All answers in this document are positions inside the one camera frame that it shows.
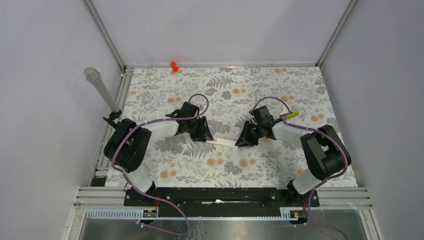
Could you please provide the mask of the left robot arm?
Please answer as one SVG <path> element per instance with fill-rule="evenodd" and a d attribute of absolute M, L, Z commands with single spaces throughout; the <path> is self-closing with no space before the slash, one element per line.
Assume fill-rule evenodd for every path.
<path fill-rule="evenodd" d="M 144 206 L 152 204 L 155 192 L 154 181 L 142 165 L 148 146 L 159 139 L 188 133 L 194 142 L 212 141 L 205 116 L 177 116 L 170 113 L 162 119 L 136 124 L 128 118 L 115 125 L 115 131 L 106 143 L 103 155 L 115 170 L 122 173 L 128 184 L 137 188 L 136 199 Z"/>

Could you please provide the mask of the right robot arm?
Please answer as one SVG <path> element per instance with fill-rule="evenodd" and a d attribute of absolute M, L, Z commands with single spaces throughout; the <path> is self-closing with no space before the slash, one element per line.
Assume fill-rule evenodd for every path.
<path fill-rule="evenodd" d="M 307 199 L 307 193 L 326 180 L 344 174 L 352 163 L 335 129 L 328 124 L 314 129 L 272 116 L 256 123 L 246 121 L 235 146 L 254 147 L 260 138 L 288 142 L 303 150 L 307 169 L 287 185 L 290 189 L 286 198 L 293 206 L 301 205 Z"/>

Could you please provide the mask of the white remote control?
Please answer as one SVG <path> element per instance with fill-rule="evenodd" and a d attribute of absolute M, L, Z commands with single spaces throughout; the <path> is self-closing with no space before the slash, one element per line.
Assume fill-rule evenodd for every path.
<path fill-rule="evenodd" d="M 213 140 L 207 140 L 206 143 L 228 148 L 237 148 L 236 141 L 223 138 L 214 138 Z"/>

